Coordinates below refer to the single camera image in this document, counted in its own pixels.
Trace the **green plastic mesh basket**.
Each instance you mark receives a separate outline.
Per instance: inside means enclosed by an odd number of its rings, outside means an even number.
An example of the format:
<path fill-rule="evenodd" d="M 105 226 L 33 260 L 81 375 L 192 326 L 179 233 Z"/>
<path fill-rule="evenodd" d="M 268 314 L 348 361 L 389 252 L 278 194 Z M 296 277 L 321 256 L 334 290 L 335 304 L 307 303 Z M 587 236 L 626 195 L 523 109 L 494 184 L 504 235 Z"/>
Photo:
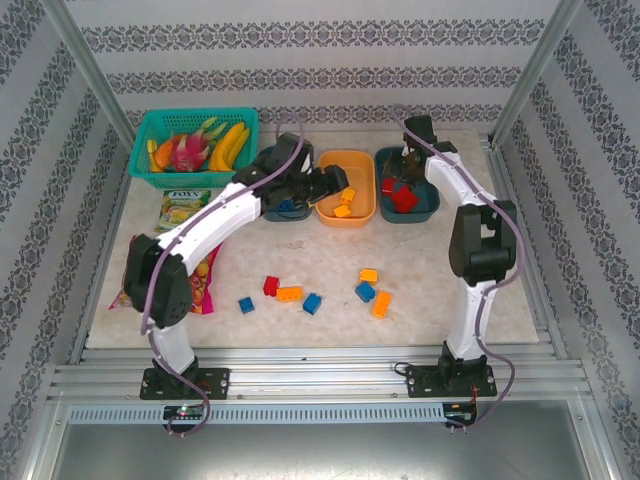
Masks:
<path fill-rule="evenodd" d="M 249 129 L 249 136 L 242 150 L 238 153 L 231 172 L 209 170 L 206 161 L 199 172 L 175 173 L 169 168 L 166 173 L 151 171 L 150 157 L 147 149 L 149 140 L 161 145 L 174 135 L 191 134 L 210 118 L 215 117 L 213 128 L 225 123 L 221 132 L 224 136 L 235 124 L 243 122 Z M 145 180 L 154 188 L 171 189 L 211 189 L 222 188 L 231 181 L 238 169 L 251 164 L 256 158 L 259 133 L 258 112 L 250 107 L 208 107 L 208 108 L 174 108 L 149 110 L 140 117 L 137 136 L 129 160 L 129 174 Z"/>

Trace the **aluminium front frame rails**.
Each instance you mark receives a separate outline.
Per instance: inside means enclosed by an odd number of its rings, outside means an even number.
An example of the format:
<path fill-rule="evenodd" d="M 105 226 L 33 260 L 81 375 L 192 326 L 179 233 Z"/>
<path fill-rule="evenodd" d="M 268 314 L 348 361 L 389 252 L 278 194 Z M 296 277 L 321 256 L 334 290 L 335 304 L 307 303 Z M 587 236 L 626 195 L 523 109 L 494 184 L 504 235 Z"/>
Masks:
<path fill-rule="evenodd" d="M 583 363 L 562 359 L 550 341 L 505 344 L 495 351 L 510 359 L 516 378 L 510 400 L 575 400 L 593 395 Z M 391 401 L 407 388 L 397 363 L 431 365 L 436 346 L 336 348 L 216 348 L 197 350 L 204 367 L 230 371 L 230 402 L 285 403 Z M 68 403 L 132 403 L 151 364 L 145 349 L 89 349 L 75 365 L 55 368 L 46 394 Z"/>

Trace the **dark teal plastic container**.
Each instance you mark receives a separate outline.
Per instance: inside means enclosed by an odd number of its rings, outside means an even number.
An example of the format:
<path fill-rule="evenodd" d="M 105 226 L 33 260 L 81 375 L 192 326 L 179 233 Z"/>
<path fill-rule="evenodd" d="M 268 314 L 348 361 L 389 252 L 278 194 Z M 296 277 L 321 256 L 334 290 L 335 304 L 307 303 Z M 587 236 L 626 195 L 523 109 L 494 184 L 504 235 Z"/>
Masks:
<path fill-rule="evenodd" d="M 261 188 L 262 212 L 267 221 L 295 222 L 310 215 L 310 174 L 313 167 L 313 147 L 304 144 L 293 164 L 294 171 L 281 174 Z M 279 212 L 280 204 L 288 199 L 295 203 L 296 209 L 291 212 Z"/>
<path fill-rule="evenodd" d="M 415 224 L 428 221 L 440 207 L 440 196 L 437 188 L 427 180 L 423 180 L 415 185 L 409 184 L 409 190 L 417 197 L 415 207 L 406 213 L 397 211 L 392 195 L 386 195 L 384 182 L 389 176 L 384 173 L 387 161 L 394 155 L 400 154 L 402 147 L 384 147 L 378 150 L 374 157 L 376 168 L 377 193 L 382 217 L 393 224 Z"/>

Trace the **aluminium left frame post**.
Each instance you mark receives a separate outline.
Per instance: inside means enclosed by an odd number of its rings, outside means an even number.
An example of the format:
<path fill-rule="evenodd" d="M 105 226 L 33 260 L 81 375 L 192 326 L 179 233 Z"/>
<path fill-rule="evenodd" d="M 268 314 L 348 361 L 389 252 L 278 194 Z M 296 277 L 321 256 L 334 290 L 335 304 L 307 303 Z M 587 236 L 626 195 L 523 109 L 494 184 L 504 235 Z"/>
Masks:
<path fill-rule="evenodd" d="M 118 102 L 84 35 L 73 19 L 66 2 L 64 0 L 40 0 L 40 2 L 85 81 L 98 99 L 120 141 L 131 151 L 135 143 L 134 128 Z"/>

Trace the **colourful soft candy bag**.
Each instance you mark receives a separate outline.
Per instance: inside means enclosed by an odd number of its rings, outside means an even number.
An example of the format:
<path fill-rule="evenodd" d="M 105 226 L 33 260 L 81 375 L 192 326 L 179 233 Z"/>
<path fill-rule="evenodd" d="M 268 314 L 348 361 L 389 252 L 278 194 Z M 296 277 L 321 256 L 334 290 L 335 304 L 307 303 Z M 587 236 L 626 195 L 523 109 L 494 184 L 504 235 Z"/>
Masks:
<path fill-rule="evenodd" d="M 139 235 L 133 235 L 129 244 L 129 250 L 132 249 L 135 240 Z M 207 256 L 201 260 L 196 266 L 195 270 L 189 277 L 189 285 L 192 294 L 192 303 L 190 312 L 197 315 L 208 315 L 215 311 L 214 301 L 209 288 L 212 282 L 213 265 L 218 256 L 220 247 L 214 248 Z M 130 297 L 124 290 L 124 280 L 126 277 L 126 270 L 123 274 L 122 288 L 116 295 L 114 300 L 108 307 L 108 310 L 117 308 L 130 308 L 133 306 Z"/>

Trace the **orange toy fruit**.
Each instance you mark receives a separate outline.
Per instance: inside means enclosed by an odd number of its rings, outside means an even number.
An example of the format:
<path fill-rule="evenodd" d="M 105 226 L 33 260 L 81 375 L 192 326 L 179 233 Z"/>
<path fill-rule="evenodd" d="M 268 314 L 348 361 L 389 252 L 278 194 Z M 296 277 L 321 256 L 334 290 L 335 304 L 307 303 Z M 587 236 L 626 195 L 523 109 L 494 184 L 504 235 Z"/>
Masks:
<path fill-rule="evenodd" d="M 169 139 L 157 148 L 153 154 L 153 160 L 151 162 L 152 172 L 162 172 L 169 168 L 171 165 L 173 147 L 173 141 Z"/>

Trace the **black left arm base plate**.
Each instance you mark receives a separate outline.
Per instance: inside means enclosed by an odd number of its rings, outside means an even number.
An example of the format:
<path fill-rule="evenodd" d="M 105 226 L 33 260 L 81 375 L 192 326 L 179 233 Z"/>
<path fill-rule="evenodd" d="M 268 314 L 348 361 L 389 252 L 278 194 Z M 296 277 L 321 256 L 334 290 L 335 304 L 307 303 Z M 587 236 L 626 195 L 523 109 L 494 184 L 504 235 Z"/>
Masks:
<path fill-rule="evenodd" d="M 210 400 L 226 400 L 230 384 L 230 370 L 225 368 L 199 368 L 190 380 Z M 142 400 L 198 400 L 201 395 L 175 376 L 162 369 L 144 371 L 139 391 Z"/>

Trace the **controller circuit board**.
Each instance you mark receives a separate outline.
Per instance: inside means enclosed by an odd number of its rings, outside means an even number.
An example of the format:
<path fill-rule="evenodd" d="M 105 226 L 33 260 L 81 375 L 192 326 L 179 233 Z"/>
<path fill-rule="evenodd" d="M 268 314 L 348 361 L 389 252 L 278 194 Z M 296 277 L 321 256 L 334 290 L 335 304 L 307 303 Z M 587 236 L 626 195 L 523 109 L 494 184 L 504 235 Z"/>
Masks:
<path fill-rule="evenodd" d="M 205 409 L 201 406 L 165 406 L 163 410 L 163 419 L 165 421 L 169 421 L 171 419 L 181 421 L 200 421 L 203 419 L 204 414 Z"/>
<path fill-rule="evenodd" d="M 476 422 L 478 410 L 475 403 L 446 403 L 443 413 L 448 427 L 462 428 Z"/>

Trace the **yellow banana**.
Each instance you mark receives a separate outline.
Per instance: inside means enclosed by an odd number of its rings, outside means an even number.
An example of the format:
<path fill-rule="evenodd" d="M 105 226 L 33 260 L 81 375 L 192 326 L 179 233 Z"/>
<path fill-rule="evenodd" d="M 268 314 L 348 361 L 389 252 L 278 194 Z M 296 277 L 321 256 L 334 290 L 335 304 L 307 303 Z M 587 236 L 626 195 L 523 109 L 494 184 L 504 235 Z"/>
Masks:
<path fill-rule="evenodd" d="M 221 162 L 226 171 L 231 171 L 233 165 L 243 149 L 248 137 L 250 135 L 250 129 L 243 125 L 235 125 L 225 136 L 225 144 L 220 144 L 222 147 Z"/>
<path fill-rule="evenodd" d="M 215 146 L 209 159 L 209 170 L 212 172 L 232 172 L 235 161 L 249 134 L 250 130 L 244 122 L 234 125 Z"/>

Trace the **aluminium right frame post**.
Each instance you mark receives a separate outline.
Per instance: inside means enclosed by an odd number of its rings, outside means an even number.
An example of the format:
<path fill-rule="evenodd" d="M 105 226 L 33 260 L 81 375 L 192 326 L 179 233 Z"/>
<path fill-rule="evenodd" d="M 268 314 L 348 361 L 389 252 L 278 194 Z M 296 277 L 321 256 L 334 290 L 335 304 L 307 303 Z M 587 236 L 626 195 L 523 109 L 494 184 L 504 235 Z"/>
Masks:
<path fill-rule="evenodd" d="M 513 92 L 507 100 L 494 128 L 488 135 L 489 145 L 492 149 L 504 142 L 581 4 L 582 0 L 559 0 L 540 36 L 539 42 L 516 82 Z"/>

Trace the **orange plastic container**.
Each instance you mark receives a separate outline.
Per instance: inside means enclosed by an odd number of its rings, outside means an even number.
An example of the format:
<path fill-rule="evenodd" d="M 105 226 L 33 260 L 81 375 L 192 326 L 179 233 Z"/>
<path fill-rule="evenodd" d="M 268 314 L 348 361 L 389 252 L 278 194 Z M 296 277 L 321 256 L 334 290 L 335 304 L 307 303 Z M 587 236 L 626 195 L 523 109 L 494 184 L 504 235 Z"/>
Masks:
<path fill-rule="evenodd" d="M 329 165 L 342 167 L 348 178 L 348 187 L 356 189 L 346 218 L 336 218 L 333 209 L 340 204 L 341 193 L 321 200 L 315 205 L 319 220 L 332 228 L 364 227 L 373 217 L 377 206 L 376 176 L 373 158 L 366 152 L 357 150 L 330 150 L 323 153 L 318 165 L 325 169 Z"/>

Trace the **green FOX'S candy bag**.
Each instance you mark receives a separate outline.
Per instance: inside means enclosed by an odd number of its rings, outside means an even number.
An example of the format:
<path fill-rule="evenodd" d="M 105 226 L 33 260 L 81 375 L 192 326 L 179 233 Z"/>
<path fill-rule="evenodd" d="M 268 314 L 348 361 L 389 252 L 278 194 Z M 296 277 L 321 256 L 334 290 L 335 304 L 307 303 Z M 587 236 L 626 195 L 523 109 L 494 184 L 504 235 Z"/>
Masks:
<path fill-rule="evenodd" d="M 156 232 L 169 231 L 201 211 L 210 201 L 206 189 L 166 190 L 163 193 Z"/>

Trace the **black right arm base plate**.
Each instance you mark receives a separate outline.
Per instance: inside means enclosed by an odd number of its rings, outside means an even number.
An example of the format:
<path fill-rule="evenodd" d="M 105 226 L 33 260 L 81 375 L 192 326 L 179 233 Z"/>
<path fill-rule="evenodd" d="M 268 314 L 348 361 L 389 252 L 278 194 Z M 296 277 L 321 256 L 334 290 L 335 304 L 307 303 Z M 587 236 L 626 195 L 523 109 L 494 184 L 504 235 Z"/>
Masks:
<path fill-rule="evenodd" d="M 406 369 L 410 398 L 495 397 L 497 385 L 489 365 L 470 371 L 445 373 L 437 366 L 411 366 Z"/>

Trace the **right controller circuit board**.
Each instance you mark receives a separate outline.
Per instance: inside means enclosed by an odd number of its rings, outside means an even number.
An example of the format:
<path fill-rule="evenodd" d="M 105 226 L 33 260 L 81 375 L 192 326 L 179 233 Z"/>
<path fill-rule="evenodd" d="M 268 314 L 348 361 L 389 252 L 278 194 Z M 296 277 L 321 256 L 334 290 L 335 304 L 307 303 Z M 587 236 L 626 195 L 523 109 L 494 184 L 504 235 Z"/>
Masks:
<path fill-rule="evenodd" d="M 476 422 L 478 410 L 475 403 L 446 403 L 443 413 L 448 427 L 462 428 Z"/>

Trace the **pink dragon fruit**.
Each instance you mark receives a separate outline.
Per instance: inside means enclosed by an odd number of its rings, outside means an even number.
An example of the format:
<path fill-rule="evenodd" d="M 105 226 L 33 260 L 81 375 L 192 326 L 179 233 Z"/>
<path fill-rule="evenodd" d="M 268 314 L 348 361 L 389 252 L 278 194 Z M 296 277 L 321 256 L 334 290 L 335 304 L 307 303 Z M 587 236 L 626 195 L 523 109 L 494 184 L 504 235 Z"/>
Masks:
<path fill-rule="evenodd" d="M 213 147 L 227 126 L 214 116 L 190 134 L 177 134 L 170 140 L 170 164 L 179 173 L 198 172 L 210 157 Z"/>

